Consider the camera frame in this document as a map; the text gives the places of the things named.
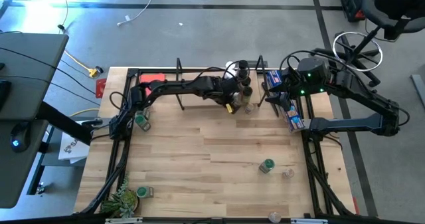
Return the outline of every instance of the concrete floor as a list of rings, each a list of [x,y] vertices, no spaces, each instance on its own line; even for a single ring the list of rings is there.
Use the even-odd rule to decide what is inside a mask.
[[[57,33],[56,26],[63,21],[66,9],[52,8],[49,3],[63,5],[64,0],[40,1],[31,1],[26,7],[9,7],[0,19],[0,29]],[[116,4],[147,2],[68,1]],[[319,2],[322,6],[340,5],[339,0]],[[153,0],[153,4],[314,5],[313,0]],[[116,26],[126,15],[133,17],[138,12],[139,9],[120,8],[69,9],[65,24],[70,36],[67,50],[85,64],[102,66],[107,72],[110,66],[175,66],[177,57],[181,58],[183,66],[224,66],[228,60],[255,60],[258,55],[263,55],[269,66],[277,67],[281,59],[290,52],[324,46],[314,9],[148,9],[134,22]],[[364,32],[364,22],[350,24],[342,11],[322,12],[331,41],[339,31]],[[395,137],[357,134],[373,199],[381,219],[419,223],[423,223],[425,219],[425,169],[421,162],[425,147],[420,136],[425,111],[409,77],[411,74],[425,74],[425,68],[422,68],[425,63],[424,40],[425,31],[403,35],[396,43],[379,42],[384,51],[384,63],[374,71],[382,80],[377,90],[383,96],[397,101],[412,116],[411,121]],[[63,59],[82,70],[67,56],[63,56]],[[62,63],[60,68],[78,78],[88,88],[94,89],[94,80]],[[59,72],[55,74],[53,82],[96,100]],[[49,88],[45,101],[65,114],[94,107],[93,104],[74,98],[54,86]],[[331,102],[335,116],[342,118],[336,97],[332,96]],[[371,113],[355,102],[348,101],[348,105],[354,118]],[[367,215],[348,139],[345,135],[341,135],[341,139],[353,196],[359,202],[361,214]],[[23,193],[15,208],[0,210],[0,220],[41,217],[45,209],[49,209],[51,215],[72,213],[82,170],[50,168],[44,172],[42,181],[54,182],[54,186],[58,188],[43,194],[43,197],[29,197]]]

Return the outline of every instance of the computer mouse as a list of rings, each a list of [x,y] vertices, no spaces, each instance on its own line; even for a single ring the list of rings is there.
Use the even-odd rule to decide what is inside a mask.
[[[23,152],[31,144],[31,122],[20,122],[11,131],[11,147],[14,152]]]

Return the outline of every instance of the potted plant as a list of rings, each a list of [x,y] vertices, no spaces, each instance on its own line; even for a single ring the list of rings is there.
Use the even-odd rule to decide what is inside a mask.
[[[135,191],[128,189],[128,173],[118,191],[103,201],[100,213],[111,213],[111,218],[130,218],[139,205],[139,198]]]

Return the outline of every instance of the wooden tabletop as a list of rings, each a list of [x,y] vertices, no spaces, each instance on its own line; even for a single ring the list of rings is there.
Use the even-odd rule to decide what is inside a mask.
[[[127,69],[110,68],[100,117],[118,113],[109,94],[123,91]],[[256,89],[261,96],[262,89]],[[191,103],[198,102],[196,98],[205,102],[188,97]],[[121,102],[118,95],[114,99]],[[326,94],[315,94],[311,99],[316,116],[333,117]],[[186,97],[183,104],[189,105]],[[267,217],[273,211],[282,217],[313,214],[301,136],[290,134],[282,116],[277,118],[268,103],[252,114],[239,110],[232,115],[218,105],[191,106],[182,111],[175,96],[162,96],[151,107],[150,123],[148,132],[134,125],[126,171],[130,189],[148,185],[154,188],[155,197],[142,199],[135,216]],[[108,129],[102,129],[94,136],[107,133]],[[321,146],[328,182],[346,208],[354,212],[341,148],[327,140]],[[111,149],[108,137],[92,142],[75,211],[85,208],[103,186]],[[273,159],[276,167],[264,174],[258,166],[267,158]],[[291,179],[282,175],[288,168],[295,171]],[[325,209],[320,187],[318,194]]]

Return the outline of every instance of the red object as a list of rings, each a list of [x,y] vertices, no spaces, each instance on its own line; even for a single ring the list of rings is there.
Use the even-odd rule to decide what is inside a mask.
[[[142,74],[139,77],[140,82],[151,82],[154,80],[164,81],[165,80],[165,74]],[[146,96],[150,95],[151,91],[146,89]]]
[[[101,98],[104,95],[106,78],[96,80],[96,98]]]
[[[354,203],[354,209],[356,211],[356,214],[360,215],[359,206],[357,205],[357,199],[355,197],[353,197],[353,203]]]
[[[359,12],[357,12],[357,14],[355,15],[355,18],[356,19],[365,19],[366,17],[365,17],[365,14],[363,14],[363,12],[362,11],[359,11]]]

